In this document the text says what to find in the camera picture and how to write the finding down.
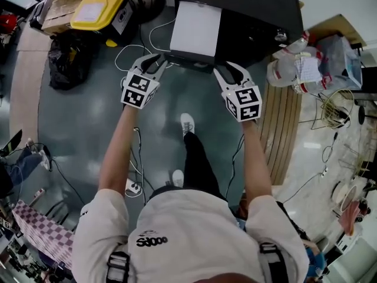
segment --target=pink object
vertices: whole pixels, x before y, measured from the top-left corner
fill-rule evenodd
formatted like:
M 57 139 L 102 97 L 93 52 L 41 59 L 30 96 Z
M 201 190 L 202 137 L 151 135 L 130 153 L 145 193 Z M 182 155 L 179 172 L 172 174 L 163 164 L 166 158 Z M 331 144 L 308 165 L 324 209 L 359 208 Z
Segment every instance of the pink object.
M 344 233 L 347 236 L 353 235 L 353 225 L 355 224 L 356 217 L 360 212 L 359 202 L 353 201 L 350 203 L 348 208 L 342 213 L 342 216 L 339 218 L 339 223 L 344 229 Z
M 21 232 L 34 247 L 55 262 L 64 262 L 67 268 L 72 269 L 73 232 L 38 213 L 22 200 L 18 201 L 12 212 Z

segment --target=bag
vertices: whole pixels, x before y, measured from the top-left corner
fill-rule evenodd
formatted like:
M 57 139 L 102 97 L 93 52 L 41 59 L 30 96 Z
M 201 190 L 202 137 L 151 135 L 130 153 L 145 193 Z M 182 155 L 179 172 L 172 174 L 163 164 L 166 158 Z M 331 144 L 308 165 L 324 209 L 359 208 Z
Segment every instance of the bag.
M 69 90 L 83 83 L 97 43 L 93 32 L 66 31 L 56 36 L 48 52 L 49 85 Z
M 360 57 L 345 37 L 327 37 L 318 42 L 317 48 L 323 52 L 320 65 L 323 81 L 336 84 L 336 88 L 332 90 L 361 89 L 363 82 Z

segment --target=yellow lid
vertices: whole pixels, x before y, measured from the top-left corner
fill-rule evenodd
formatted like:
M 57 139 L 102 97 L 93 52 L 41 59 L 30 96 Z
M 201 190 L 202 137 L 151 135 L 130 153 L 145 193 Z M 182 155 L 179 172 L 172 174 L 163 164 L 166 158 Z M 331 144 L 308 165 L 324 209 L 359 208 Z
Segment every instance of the yellow lid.
M 98 31 L 111 23 L 123 0 L 82 0 L 71 18 L 74 29 Z

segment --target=checkered cloth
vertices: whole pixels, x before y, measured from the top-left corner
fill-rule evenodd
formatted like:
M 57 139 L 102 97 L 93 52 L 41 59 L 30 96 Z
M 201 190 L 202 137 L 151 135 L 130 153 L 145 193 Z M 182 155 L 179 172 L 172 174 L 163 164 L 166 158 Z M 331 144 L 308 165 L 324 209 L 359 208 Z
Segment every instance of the checkered cloth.
M 72 269 L 73 232 L 38 213 L 22 200 L 18 201 L 12 212 L 21 232 L 34 247 L 55 262 L 64 262 L 67 268 Z

